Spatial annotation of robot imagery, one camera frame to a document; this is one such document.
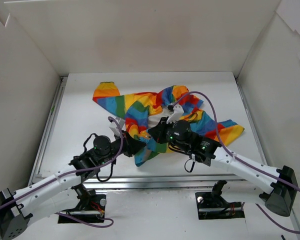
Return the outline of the rainbow striped jacket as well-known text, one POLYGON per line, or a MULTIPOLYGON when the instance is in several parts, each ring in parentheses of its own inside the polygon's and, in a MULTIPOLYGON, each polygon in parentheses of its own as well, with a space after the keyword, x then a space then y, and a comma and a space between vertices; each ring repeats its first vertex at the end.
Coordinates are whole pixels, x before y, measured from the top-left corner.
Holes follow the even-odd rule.
POLYGON ((113 82, 101 82, 94 90, 92 100, 116 117, 124 119, 129 135, 146 143, 146 147, 134 156, 137 167, 159 154, 169 153, 166 143, 159 144, 150 138, 149 118, 160 120, 168 106, 181 105, 184 113, 181 119, 190 123, 191 130, 213 140, 222 140, 228 146, 239 138, 244 127, 229 119, 219 123, 201 108, 204 103, 184 85, 173 85, 160 92, 138 92, 122 95, 113 82))

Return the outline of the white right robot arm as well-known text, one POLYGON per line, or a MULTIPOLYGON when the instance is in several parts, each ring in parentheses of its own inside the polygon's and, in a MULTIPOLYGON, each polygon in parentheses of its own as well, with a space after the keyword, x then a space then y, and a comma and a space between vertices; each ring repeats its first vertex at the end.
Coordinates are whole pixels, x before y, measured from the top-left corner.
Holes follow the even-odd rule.
POLYGON ((220 168, 261 189, 259 198, 272 213, 288 217, 297 195, 295 172, 288 166, 276 168, 225 150, 220 142, 191 130, 186 120, 167 123, 166 118, 147 131, 159 144, 176 147, 198 163, 220 168))

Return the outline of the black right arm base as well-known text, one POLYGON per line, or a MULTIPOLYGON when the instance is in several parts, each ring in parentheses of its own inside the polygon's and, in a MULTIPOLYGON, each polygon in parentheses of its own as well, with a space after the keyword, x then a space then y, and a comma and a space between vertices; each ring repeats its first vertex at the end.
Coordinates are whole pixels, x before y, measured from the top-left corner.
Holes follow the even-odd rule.
POLYGON ((195 193, 195 202, 199 220, 244 219, 244 204, 239 201, 228 202, 222 197, 225 180, 219 180, 211 191, 195 193))

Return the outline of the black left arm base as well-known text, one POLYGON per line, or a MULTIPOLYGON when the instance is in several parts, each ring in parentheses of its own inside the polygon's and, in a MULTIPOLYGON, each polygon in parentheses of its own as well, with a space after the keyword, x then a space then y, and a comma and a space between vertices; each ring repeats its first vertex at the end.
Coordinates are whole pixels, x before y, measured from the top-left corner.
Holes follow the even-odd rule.
POLYGON ((62 213, 89 224, 104 223, 106 195, 96 193, 92 189, 88 190, 83 184, 74 186, 71 189, 75 191, 79 202, 74 208, 66 209, 62 213))

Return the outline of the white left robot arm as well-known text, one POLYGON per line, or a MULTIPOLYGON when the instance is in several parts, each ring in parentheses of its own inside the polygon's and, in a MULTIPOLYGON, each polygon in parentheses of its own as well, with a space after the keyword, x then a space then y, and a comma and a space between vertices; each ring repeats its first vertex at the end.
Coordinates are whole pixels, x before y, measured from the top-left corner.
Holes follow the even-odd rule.
POLYGON ((133 157, 146 146, 125 131, 115 141, 104 135, 93 137, 91 149, 85 148, 54 174, 22 189, 0 191, 1 239, 12 240, 31 224, 53 214, 88 210, 95 195, 83 183, 102 167, 113 164, 119 155, 133 157))

